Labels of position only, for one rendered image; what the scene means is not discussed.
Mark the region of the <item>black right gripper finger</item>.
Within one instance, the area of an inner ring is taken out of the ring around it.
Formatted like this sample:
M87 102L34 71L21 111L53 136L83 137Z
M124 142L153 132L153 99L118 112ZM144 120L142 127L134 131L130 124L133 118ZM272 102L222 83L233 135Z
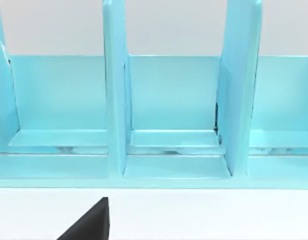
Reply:
M102 197L56 240L109 240L109 198Z

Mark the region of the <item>light blue rack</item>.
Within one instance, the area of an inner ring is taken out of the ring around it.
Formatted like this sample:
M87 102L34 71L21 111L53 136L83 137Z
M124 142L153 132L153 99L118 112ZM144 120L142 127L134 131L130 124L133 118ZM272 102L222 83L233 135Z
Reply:
M260 56L263 0L227 0L219 56L12 54L0 10L0 188L308 190L308 56Z

